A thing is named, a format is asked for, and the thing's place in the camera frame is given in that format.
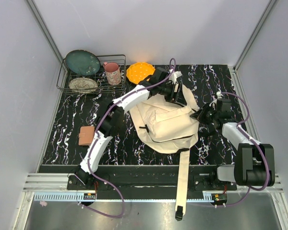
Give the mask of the cream canvas backpack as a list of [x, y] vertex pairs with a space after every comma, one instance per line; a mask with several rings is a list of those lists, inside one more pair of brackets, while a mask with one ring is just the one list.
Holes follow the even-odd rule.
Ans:
[[190, 149], [198, 141], [199, 121], [190, 117], [198, 111], [192, 91], [182, 85], [185, 104], [167, 102], [157, 94], [139, 103], [129, 112], [141, 142], [162, 154], [179, 154], [179, 173], [175, 218], [186, 212]]

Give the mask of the salmon leather wallet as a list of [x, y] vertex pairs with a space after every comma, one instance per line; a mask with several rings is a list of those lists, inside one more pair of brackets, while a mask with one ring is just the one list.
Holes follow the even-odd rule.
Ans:
[[79, 142], [80, 146], [90, 146], [95, 134], [94, 126], [82, 126], [79, 133]]

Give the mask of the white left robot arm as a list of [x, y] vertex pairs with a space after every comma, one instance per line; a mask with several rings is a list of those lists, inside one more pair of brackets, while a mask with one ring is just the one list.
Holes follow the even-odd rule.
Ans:
[[93, 173], [98, 169], [101, 156], [123, 125], [126, 112], [150, 96], [161, 94], [170, 99], [180, 84], [177, 78], [181, 77], [180, 71], [172, 67], [169, 71], [158, 67], [152, 75], [140, 81], [134, 89], [114, 100], [105, 100], [100, 106], [96, 117], [96, 127], [93, 141], [88, 147], [87, 154], [74, 172], [77, 184], [84, 190], [94, 185]]

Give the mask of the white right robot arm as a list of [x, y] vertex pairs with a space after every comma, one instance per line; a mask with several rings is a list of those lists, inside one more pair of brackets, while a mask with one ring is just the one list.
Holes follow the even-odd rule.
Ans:
[[201, 124], [212, 125], [237, 151], [234, 165], [218, 166], [216, 173], [208, 178], [212, 189], [219, 190], [226, 182], [249, 186], [254, 190], [274, 185], [274, 148], [254, 139], [235, 122], [231, 100], [216, 99], [191, 114], [191, 117]]

